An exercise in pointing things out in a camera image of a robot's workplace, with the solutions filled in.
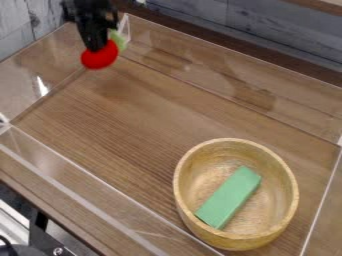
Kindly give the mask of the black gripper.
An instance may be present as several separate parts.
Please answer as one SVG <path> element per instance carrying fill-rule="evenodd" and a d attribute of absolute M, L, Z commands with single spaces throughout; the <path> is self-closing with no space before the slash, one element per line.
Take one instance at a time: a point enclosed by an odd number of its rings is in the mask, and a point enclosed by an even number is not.
<path fill-rule="evenodd" d="M 103 23 L 108 27 L 116 27 L 119 23 L 117 8 L 112 0 L 61 0 L 64 19 L 71 22 L 89 19 Z M 97 52 L 107 45 L 107 29 L 97 24 L 79 26 L 80 36 L 85 48 Z"/>

